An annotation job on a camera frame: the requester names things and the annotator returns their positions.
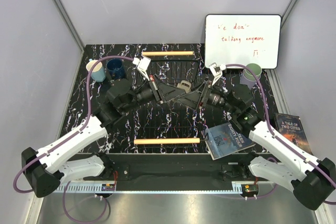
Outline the taupe ceramic mug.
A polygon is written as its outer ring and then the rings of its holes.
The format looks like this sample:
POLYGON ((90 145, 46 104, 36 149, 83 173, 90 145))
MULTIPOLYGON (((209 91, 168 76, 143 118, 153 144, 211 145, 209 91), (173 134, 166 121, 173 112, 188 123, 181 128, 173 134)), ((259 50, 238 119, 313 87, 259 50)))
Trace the taupe ceramic mug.
POLYGON ((191 83, 186 80, 181 80, 181 82, 177 84, 177 88, 184 90, 186 93, 191 91, 191 87, 191 83))

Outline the dark blue ceramic cup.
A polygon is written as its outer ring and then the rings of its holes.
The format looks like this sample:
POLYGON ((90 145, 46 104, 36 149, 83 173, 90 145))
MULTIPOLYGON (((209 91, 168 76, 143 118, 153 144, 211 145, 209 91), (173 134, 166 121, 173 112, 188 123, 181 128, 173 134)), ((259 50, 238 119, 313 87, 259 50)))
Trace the dark blue ceramic cup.
POLYGON ((123 62, 121 59, 111 59, 107 62, 107 71, 112 80, 126 78, 123 62))

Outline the sage green plastic cup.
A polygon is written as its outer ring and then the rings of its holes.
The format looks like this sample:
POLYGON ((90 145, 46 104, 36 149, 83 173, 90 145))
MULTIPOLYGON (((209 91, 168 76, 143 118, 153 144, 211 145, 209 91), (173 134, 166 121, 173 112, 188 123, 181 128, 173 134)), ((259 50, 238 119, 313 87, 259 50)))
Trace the sage green plastic cup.
POLYGON ((243 76, 249 81, 255 81, 256 78, 260 79, 262 68, 256 63, 249 63, 243 71, 243 76))

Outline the light blue faceted cup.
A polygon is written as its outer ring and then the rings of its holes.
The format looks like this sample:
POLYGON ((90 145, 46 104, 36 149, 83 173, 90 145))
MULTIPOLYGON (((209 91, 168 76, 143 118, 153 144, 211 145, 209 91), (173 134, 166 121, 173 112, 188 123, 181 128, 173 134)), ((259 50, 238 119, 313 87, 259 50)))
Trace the light blue faceted cup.
MULTIPOLYGON (((89 72, 97 60, 89 59, 86 64, 86 70, 89 72)), ((103 82, 106 78, 106 73, 103 64, 99 62, 92 70, 91 79, 95 82, 103 82)))

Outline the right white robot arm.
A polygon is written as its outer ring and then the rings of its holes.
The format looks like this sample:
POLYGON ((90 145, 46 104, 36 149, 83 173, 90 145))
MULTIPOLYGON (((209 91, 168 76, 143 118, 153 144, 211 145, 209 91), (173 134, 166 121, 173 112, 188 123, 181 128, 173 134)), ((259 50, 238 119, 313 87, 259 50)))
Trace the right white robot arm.
POLYGON ((174 98, 192 109, 211 105, 230 113, 229 121, 236 132, 263 146, 281 162, 278 165, 255 156, 238 167, 239 176, 244 180, 254 176, 265 178, 293 192, 306 208, 317 210, 335 191, 335 163, 307 153, 277 132, 269 119, 263 119, 252 108, 253 100, 249 87, 244 84, 237 84, 224 93, 209 81, 174 98))

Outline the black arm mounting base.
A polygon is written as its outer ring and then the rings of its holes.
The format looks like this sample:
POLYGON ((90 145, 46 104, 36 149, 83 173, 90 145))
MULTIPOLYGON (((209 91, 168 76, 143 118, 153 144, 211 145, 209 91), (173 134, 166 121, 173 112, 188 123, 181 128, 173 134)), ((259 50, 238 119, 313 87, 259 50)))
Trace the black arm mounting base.
POLYGON ((212 160, 208 154, 109 154, 117 182, 186 183, 214 185, 235 182, 252 184, 255 177, 243 166, 248 154, 212 160))

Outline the lavender plastic cup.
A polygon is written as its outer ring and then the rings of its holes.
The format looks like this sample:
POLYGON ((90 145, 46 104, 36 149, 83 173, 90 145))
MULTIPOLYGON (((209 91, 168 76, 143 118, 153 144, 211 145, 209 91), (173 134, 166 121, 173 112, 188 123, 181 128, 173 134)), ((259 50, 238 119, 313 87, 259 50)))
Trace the lavender plastic cup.
POLYGON ((257 84, 257 81, 254 76, 245 75, 245 73, 243 72, 240 76, 239 83, 246 85, 249 89, 252 89, 257 84))

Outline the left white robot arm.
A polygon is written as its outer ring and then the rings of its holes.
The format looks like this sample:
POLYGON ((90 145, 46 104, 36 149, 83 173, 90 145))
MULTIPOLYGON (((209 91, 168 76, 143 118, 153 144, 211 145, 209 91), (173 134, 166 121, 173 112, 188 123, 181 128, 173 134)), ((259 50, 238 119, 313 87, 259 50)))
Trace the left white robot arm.
POLYGON ((53 193, 61 183, 84 177, 103 180, 113 175, 113 163, 104 154, 70 161, 84 147, 108 135, 127 112, 151 101, 166 103, 191 91, 191 84, 180 81, 177 85, 165 83, 151 75, 140 87, 133 89, 127 79, 113 81, 105 101, 95 110, 88 110, 85 122, 53 143, 34 150, 22 151, 22 172, 38 198, 53 193))

